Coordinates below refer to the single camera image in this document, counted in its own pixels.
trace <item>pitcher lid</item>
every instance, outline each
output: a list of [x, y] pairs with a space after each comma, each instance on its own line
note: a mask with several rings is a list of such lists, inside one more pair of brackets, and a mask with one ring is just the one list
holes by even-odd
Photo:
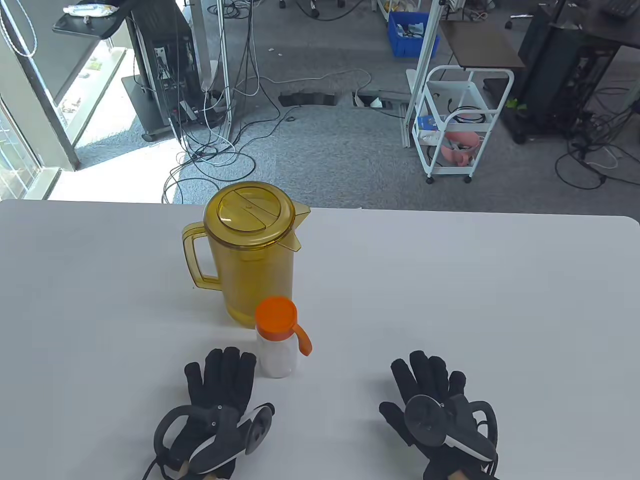
[[[286, 193], [268, 183], [240, 182], [221, 189], [211, 198], [205, 209], [204, 225], [220, 243], [254, 250], [287, 237], [296, 219], [294, 203]], [[284, 246], [290, 248], [291, 240], [288, 238]], [[299, 249], [297, 239], [294, 243], [298, 248], [292, 250]]]

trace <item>floor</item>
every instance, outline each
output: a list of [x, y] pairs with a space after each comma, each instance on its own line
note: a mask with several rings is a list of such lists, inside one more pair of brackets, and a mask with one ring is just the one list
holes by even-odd
[[[354, 5], [349, 0], [347, 8]], [[333, 17], [339, 10], [335, 2], [319, 0], [322, 17]], [[494, 10], [491, 22], [502, 27], [509, 12]], [[217, 56], [217, 19], [205, 13], [212, 56]], [[393, 57], [381, 14], [371, 11], [364, 1], [344, 20], [315, 22], [308, 19], [288, 0], [280, 10], [275, 0], [264, 0], [256, 9], [255, 41], [259, 70], [274, 80], [317, 77], [328, 72], [362, 68], [371, 73], [367, 90], [408, 92], [406, 68], [415, 60]], [[516, 23], [504, 31], [518, 47], [527, 23]], [[246, 21], [227, 22], [231, 69], [236, 71]], [[451, 51], [442, 42], [432, 65], [447, 63]], [[130, 74], [132, 57], [127, 57], [119, 76]], [[603, 86], [630, 86], [640, 77], [640, 56], [622, 50], [603, 81]], [[640, 220], [640, 189], [607, 182], [596, 191], [581, 191], [563, 184], [554, 173], [554, 162], [566, 146], [561, 141], [534, 141], [524, 146], [512, 143], [506, 130], [496, 128], [484, 153], [485, 157], [471, 184], [460, 178], [424, 182], [424, 172], [413, 148], [401, 146], [399, 120], [370, 109], [355, 108], [351, 92], [367, 81], [362, 72], [327, 77], [321, 81], [273, 85], [264, 81], [269, 96], [276, 101], [287, 90], [335, 92], [334, 107], [304, 106], [285, 113], [291, 121], [282, 122], [266, 139], [256, 140], [243, 149], [255, 160], [255, 171], [247, 178], [263, 180], [284, 189], [293, 199], [312, 207], [368, 209], [418, 209], [448, 211], [535, 212], [626, 215]], [[255, 89], [255, 81], [249, 82]], [[603, 98], [611, 106], [619, 97]], [[275, 108], [260, 94], [248, 99], [243, 123], [273, 118]], [[269, 134], [276, 122], [251, 126], [238, 143]], [[79, 143], [78, 155], [86, 166], [80, 172], [64, 173], [54, 190], [53, 199], [159, 202], [168, 170], [180, 159], [175, 140], [146, 144], [141, 127], [126, 99], [118, 76], [105, 94], [94, 119]], [[207, 132], [195, 132], [206, 140]], [[631, 122], [618, 144], [640, 155], [640, 124]], [[592, 161], [610, 164], [604, 151]], [[232, 180], [252, 168], [249, 157], [240, 157], [228, 166], [203, 165], [208, 175]], [[568, 160], [560, 169], [572, 181], [593, 181]], [[633, 160], [621, 159], [616, 175], [640, 181], [640, 168]], [[193, 167], [182, 171], [181, 191], [171, 191], [174, 202], [204, 204], [228, 182], [214, 184], [200, 180], [203, 175]]]

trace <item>orange cap handle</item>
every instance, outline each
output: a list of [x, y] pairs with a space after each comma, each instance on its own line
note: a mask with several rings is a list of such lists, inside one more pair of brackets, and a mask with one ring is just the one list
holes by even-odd
[[304, 356], [311, 355], [311, 351], [314, 349], [313, 345], [311, 345], [311, 340], [309, 340], [309, 336], [304, 331], [304, 329], [299, 325], [295, 324], [293, 326], [293, 333], [298, 336], [298, 348], [300, 349], [300, 353]]

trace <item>dark table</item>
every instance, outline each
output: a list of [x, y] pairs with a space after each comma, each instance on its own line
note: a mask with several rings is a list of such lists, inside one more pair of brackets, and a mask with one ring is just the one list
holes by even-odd
[[589, 0], [583, 7], [575, 10], [575, 20], [590, 35], [618, 42], [625, 47], [640, 49], [640, 10], [627, 20], [618, 20], [600, 12], [607, 0]]
[[440, 29], [463, 68], [524, 68], [502, 32], [489, 22], [441, 20]]

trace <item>pitcher handle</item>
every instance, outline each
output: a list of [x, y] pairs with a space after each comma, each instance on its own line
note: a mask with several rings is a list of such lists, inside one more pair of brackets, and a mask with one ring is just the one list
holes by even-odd
[[187, 267], [196, 287], [209, 290], [221, 290], [220, 279], [216, 276], [203, 275], [196, 257], [194, 240], [207, 236], [204, 223], [197, 221], [190, 223], [182, 231], [182, 246], [184, 248], [184, 258], [187, 260]]

